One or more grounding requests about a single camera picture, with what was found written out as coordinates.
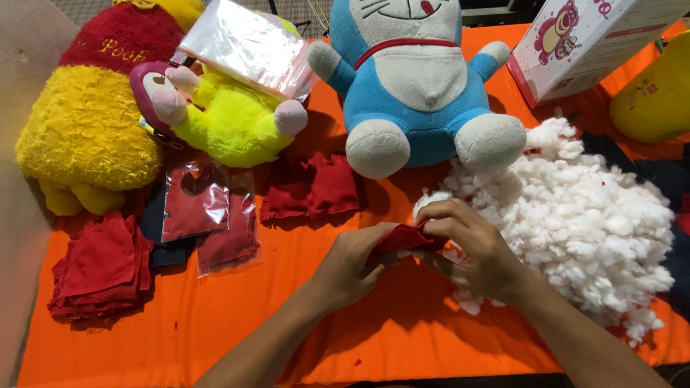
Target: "yellow fluffy plush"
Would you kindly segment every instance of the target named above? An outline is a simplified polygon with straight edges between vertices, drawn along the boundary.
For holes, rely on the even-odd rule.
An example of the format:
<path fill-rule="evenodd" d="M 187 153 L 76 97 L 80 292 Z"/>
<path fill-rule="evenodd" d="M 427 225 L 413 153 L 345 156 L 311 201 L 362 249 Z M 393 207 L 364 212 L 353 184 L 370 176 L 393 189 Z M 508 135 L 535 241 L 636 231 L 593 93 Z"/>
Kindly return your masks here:
<path fill-rule="evenodd" d="M 278 22 L 273 15 L 264 17 Z M 299 35 L 291 23 L 280 21 Z M 307 113 L 298 101 L 281 103 L 212 68 L 204 66 L 201 77 L 184 67 L 168 69 L 166 76 L 204 111 L 188 106 L 177 91 L 166 88 L 153 95 L 156 114 L 180 139 L 226 166 L 248 168 L 269 162 L 306 126 Z"/>
<path fill-rule="evenodd" d="M 102 215 L 122 191 L 153 181 L 161 149 L 139 126 L 128 74 L 167 61 L 204 9 L 199 0 L 116 0 L 63 54 L 21 131 L 17 162 L 37 178 L 48 208 Z"/>

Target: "blue plush toy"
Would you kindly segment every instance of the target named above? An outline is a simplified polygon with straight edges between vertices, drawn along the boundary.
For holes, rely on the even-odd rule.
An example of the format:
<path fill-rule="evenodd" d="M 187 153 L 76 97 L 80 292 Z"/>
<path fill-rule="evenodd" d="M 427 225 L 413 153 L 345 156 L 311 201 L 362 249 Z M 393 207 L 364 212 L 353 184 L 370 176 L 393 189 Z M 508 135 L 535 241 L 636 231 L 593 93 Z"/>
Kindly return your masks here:
<path fill-rule="evenodd" d="M 526 133 L 489 110 L 486 82 L 510 54 L 503 42 L 468 63 L 459 0 L 334 0 L 331 45 L 309 48 L 312 69 L 345 97 L 350 165 L 365 177 L 455 155 L 487 173 L 512 164 Z"/>

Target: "lotso toy box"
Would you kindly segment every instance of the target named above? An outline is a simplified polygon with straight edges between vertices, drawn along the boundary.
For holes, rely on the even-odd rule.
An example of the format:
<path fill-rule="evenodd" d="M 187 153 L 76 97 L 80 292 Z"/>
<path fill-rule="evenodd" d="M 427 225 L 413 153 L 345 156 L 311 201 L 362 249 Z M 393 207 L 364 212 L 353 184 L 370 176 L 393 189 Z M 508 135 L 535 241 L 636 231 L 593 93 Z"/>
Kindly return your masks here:
<path fill-rule="evenodd" d="M 547 0 L 508 60 L 532 108 L 591 88 L 690 11 L 690 0 Z"/>

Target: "human hand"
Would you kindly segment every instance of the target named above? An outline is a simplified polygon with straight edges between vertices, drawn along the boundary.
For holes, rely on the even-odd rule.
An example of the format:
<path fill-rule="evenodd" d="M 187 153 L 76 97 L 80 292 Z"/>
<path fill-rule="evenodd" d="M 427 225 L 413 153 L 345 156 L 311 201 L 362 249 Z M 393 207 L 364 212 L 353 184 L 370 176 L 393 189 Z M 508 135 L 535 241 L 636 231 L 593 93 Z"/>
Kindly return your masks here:
<path fill-rule="evenodd" d="M 463 201 L 453 198 L 432 202 L 420 209 L 413 226 L 424 220 L 430 220 L 424 225 L 425 233 L 456 242 L 468 259 L 454 264 L 436 252 L 413 251 L 413 255 L 458 287 L 514 305 L 530 298 L 527 291 L 534 284 L 542 284 L 539 275 L 518 260 L 498 229 Z"/>
<path fill-rule="evenodd" d="M 379 240 L 398 224 L 382 222 L 370 228 L 340 233 L 304 288 L 320 313 L 330 313 L 362 299 L 371 291 L 384 269 L 398 260 L 396 253 L 382 255 L 365 266 Z"/>

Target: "yellow bottle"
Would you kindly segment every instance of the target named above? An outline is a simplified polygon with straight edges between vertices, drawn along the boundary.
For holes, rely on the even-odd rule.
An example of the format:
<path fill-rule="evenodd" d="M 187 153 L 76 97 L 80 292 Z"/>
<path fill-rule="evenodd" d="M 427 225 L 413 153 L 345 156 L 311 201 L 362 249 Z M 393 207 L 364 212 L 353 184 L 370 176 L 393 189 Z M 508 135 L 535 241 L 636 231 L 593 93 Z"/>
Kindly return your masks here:
<path fill-rule="evenodd" d="M 609 114 L 623 135 L 642 143 L 690 132 L 690 30 L 613 98 Z"/>

